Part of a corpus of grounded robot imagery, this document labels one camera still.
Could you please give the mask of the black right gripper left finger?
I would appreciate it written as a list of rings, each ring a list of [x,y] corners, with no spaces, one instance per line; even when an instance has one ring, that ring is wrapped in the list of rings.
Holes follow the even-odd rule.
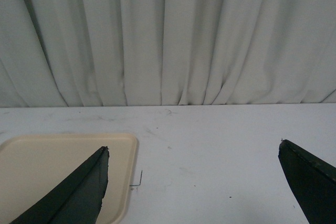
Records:
[[[12,223],[96,223],[108,168],[109,149],[103,146]]]

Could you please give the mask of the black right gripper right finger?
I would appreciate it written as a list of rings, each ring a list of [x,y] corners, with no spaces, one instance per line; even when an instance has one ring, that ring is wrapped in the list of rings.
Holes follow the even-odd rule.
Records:
[[[335,223],[335,167],[289,140],[282,140],[278,158],[309,223]]]

